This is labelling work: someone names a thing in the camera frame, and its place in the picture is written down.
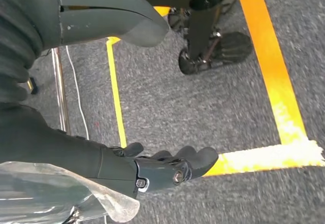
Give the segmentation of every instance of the transparent plastic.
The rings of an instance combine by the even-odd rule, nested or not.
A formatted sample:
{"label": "transparent plastic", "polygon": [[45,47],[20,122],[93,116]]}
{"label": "transparent plastic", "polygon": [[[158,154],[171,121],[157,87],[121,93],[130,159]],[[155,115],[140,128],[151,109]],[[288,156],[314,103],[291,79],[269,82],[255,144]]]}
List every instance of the transparent plastic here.
{"label": "transparent plastic", "polygon": [[63,223],[75,209],[78,221],[109,216],[127,222],[140,206],[137,200],[50,164],[0,164],[0,223]]}

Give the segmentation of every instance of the metal frame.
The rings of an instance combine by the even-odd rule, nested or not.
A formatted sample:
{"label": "metal frame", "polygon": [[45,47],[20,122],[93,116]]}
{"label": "metal frame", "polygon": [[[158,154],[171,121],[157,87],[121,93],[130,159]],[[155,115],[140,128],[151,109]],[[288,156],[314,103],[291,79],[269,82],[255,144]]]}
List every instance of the metal frame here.
{"label": "metal frame", "polygon": [[60,123],[61,130],[70,135],[70,123],[66,105],[66,91],[64,89],[63,72],[62,69],[60,48],[52,49],[53,67],[54,69],[55,85],[57,88],[57,104],[59,106]]}

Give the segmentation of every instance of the yellow tape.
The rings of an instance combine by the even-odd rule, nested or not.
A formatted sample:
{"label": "yellow tape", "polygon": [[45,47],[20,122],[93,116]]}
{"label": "yellow tape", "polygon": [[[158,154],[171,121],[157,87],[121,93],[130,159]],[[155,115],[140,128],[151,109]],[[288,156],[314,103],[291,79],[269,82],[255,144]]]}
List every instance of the yellow tape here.
{"label": "yellow tape", "polygon": [[[325,166],[321,156],[322,149],[314,141],[308,141],[305,135],[292,85],[264,0],[241,0],[241,2],[246,19],[248,20],[247,24],[262,70],[282,145],[221,154],[219,159],[204,176]],[[169,12],[169,8],[156,8],[156,10],[161,16]],[[109,40],[109,43],[107,42],[107,51],[114,103],[121,145],[125,147],[125,133],[112,47],[119,39],[109,38]],[[297,140],[299,144],[290,144]]]}
{"label": "yellow tape", "polygon": [[127,139],[125,136],[124,126],[123,124],[122,110],[121,108],[120,95],[118,93],[118,79],[115,68],[114,55],[112,51],[112,41],[109,38],[106,42],[107,56],[109,59],[109,73],[112,81],[112,96],[115,105],[115,112],[118,121],[118,134],[120,135],[121,147],[127,147]]}
{"label": "yellow tape", "polygon": [[294,167],[323,167],[323,149],[314,141],[275,145],[219,155],[219,160],[204,176],[244,172],[270,171]]}
{"label": "yellow tape", "polygon": [[281,144],[306,131],[265,0],[240,0],[270,99]]}

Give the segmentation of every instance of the robotic hand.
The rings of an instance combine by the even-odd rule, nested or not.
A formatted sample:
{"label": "robotic hand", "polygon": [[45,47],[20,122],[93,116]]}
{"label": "robotic hand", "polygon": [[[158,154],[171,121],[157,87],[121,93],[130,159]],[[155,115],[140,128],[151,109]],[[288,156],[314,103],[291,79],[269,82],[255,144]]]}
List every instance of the robotic hand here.
{"label": "robotic hand", "polygon": [[161,150],[152,156],[139,156],[143,151],[140,143],[133,143],[125,149],[111,148],[119,157],[130,157],[136,164],[136,186],[140,192],[174,187],[191,179],[201,177],[218,160],[215,149],[206,147],[197,152],[185,146],[173,156]]}
{"label": "robotic hand", "polygon": [[19,86],[41,51],[105,37],[152,47],[169,26],[146,0],[0,0],[0,164],[44,163],[65,168],[136,198],[200,177],[217,159],[212,148],[184,147],[175,156],[160,151],[136,157],[126,149],[72,137],[52,129],[38,111],[20,104]]}

